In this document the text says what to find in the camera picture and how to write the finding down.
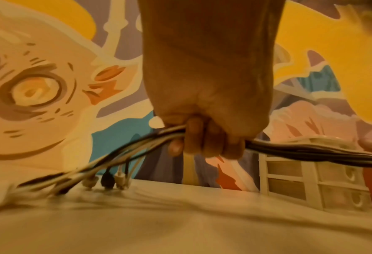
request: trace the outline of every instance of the white drawer unit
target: white drawer unit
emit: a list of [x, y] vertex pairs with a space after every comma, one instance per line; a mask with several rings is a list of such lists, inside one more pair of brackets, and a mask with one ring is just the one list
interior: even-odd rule
[[[315, 143], [355, 149], [340, 139], [313, 137], [291, 143]], [[330, 162], [299, 162], [259, 155], [260, 192], [319, 210], [372, 209], [369, 189], [362, 168]]]

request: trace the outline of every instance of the wall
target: wall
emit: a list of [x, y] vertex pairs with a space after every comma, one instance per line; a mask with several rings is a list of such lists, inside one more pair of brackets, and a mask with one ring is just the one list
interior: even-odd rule
[[[372, 138], [372, 9], [300, 2], [287, 2], [279, 28], [263, 137]], [[70, 170], [161, 128], [141, 35], [135, 0], [0, 0], [0, 162]], [[138, 179], [260, 189], [249, 152], [171, 158], [163, 147], [135, 164]], [[372, 195], [372, 169], [364, 178]]]

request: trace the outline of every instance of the painted wall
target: painted wall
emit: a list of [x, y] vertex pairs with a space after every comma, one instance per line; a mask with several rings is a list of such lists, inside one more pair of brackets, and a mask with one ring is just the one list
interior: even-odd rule
[[[263, 138], [372, 138], [372, 8], [299, 2], [287, 2], [279, 28]], [[135, 0], [0, 0], [0, 162], [70, 170], [162, 128], [143, 87], [141, 36]], [[260, 189], [257, 154], [166, 149], [134, 162], [133, 177]], [[364, 179], [372, 196], [372, 169]]]

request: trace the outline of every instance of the white table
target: white table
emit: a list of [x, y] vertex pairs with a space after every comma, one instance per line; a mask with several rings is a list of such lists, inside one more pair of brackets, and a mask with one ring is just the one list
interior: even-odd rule
[[[0, 165], [0, 179], [47, 171]], [[0, 212], [0, 253], [370, 253], [372, 213], [338, 215], [258, 193], [132, 182], [107, 194], [66, 197]]]

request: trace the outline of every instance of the cartoon face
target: cartoon face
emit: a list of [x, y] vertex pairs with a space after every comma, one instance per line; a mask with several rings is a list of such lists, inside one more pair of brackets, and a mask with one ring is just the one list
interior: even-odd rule
[[93, 65], [97, 57], [39, 19], [0, 11], [0, 160], [59, 145], [132, 82], [137, 65]]

